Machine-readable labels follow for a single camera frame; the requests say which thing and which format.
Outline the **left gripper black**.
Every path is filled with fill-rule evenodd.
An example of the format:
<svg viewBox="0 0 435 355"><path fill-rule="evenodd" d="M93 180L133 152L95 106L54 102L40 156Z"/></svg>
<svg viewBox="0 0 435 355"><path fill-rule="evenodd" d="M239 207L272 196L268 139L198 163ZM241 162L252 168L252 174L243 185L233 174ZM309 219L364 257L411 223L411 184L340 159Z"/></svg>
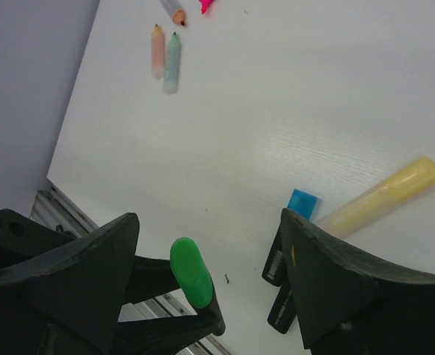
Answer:
<svg viewBox="0 0 435 355"><path fill-rule="evenodd" d="M76 240L70 231L49 229L11 209L0 210L0 277L11 268Z"/></svg>

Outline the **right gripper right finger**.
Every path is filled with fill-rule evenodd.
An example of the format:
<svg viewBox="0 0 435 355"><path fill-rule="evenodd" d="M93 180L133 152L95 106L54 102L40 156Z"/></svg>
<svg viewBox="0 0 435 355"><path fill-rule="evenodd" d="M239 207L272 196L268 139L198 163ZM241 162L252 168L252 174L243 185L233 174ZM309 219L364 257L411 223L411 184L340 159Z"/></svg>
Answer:
<svg viewBox="0 0 435 355"><path fill-rule="evenodd" d="M435 354L435 274L369 254L289 209L280 236L306 349Z"/></svg>

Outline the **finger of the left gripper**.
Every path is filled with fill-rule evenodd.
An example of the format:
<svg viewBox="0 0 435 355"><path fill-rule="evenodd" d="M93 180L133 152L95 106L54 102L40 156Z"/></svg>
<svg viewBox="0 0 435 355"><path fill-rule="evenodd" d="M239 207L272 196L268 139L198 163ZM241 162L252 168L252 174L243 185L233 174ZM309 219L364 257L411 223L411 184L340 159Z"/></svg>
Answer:
<svg viewBox="0 0 435 355"><path fill-rule="evenodd" d="M179 288L169 260L135 256L130 273L131 303L140 303Z"/></svg>
<svg viewBox="0 0 435 355"><path fill-rule="evenodd" d="M115 332L115 352L177 354L214 331L221 332L221 315L213 312L120 322Z"/></svg>

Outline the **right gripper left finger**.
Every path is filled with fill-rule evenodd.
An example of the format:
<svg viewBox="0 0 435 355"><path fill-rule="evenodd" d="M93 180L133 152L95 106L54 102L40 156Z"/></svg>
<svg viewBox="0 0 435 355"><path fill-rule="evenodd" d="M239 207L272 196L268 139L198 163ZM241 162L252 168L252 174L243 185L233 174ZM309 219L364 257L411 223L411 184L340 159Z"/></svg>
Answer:
<svg viewBox="0 0 435 355"><path fill-rule="evenodd" d="M0 354L108 354L139 228L126 213L75 239L0 212Z"/></svg>

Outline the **green cap black highlighter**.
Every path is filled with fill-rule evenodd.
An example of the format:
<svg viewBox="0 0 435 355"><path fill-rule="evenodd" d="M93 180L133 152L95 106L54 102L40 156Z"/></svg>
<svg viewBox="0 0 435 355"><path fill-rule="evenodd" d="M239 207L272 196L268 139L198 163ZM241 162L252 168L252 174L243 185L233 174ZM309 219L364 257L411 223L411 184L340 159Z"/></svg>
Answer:
<svg viewBox="0 0 435 355"><path fill-rule="evenodd" d="M178 238L172 244L169 259L172 273L188 303L198 315L210 317L212 333L222 336L226 324L211 274L195 241L188 237Z"/></svg>

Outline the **mint pastel highlighter body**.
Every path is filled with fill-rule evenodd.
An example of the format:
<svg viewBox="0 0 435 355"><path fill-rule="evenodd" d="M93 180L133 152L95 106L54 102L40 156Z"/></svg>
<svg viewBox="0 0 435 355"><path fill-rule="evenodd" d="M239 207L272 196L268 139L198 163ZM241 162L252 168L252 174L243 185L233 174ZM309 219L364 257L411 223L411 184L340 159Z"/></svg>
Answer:
<svg viewBox="0 0 435 355"><path fill-rule="evenodd" d="M173 95L178 91L180 64L181 42L178 34L174 32L166 46L163 92L167 95Z"/></svg>

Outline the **peach pastel highlighter body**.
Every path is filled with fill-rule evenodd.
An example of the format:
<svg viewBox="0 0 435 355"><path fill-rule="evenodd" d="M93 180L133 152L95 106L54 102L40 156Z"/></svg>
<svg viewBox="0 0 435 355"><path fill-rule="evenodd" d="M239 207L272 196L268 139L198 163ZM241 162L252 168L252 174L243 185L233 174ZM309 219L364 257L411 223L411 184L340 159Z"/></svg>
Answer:
<svg viewBox="0 0 435 355"><path fill-rule="evenodd" d="M151 35L151 71L152 77L161 80L165 73L165 35L156 24Z"/></svg>

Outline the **pink highlighter black body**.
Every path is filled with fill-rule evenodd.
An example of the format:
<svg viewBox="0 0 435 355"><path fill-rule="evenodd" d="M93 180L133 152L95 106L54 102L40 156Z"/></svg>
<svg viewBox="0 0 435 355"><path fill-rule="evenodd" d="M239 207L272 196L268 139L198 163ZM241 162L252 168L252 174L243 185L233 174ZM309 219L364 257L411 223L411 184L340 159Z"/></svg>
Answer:
<svg viewBox="0 0 435 355"><path fill-rule="evenodd" d="M200 12L202 15L207 15L210 13L215 0L200 0Z"/></svg>

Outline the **orange cap black highlighter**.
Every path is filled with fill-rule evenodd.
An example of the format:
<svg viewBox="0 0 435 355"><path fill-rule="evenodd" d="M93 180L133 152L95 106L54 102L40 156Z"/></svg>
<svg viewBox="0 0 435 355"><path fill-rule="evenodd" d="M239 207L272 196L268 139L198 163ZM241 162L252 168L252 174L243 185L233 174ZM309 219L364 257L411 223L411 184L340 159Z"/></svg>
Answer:
<svg viewBox="0 0 435 355"><path fill-rule="evenodd" d="M277 332L287 334L295 318L292 289L289 280L285 279L269 312L267 323Z"/></svg>

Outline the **yellow pastel highlighter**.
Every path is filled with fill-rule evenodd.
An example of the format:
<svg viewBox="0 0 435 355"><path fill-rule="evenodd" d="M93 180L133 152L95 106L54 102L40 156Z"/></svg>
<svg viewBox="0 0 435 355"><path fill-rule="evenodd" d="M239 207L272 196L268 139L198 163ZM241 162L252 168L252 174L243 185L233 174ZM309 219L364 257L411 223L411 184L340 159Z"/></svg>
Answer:
<svg viewBox="0 0 435 355"><path fill-rule="evenodd" d="M343 239L398 209L435 185L435 162L422 156L317 221Z"/></svg>

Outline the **front aluminium rail frame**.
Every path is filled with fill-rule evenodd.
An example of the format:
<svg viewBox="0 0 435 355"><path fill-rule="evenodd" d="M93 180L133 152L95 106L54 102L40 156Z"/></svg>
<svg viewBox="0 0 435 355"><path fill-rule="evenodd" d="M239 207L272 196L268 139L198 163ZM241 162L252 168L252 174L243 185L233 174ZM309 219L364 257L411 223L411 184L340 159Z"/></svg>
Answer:
<svg viewBox="0 0 435 355"><path fill-rule="evenodd" d="M130 302L130 273L140 223L126 213L97 226L52 189L37 193L33 219L76 240L25 264L35 281L25 297L32 306L87 338L99 353L115 352L120 322L198 315L169 293ZM227 354L211 333L177 354Z"/></svg>

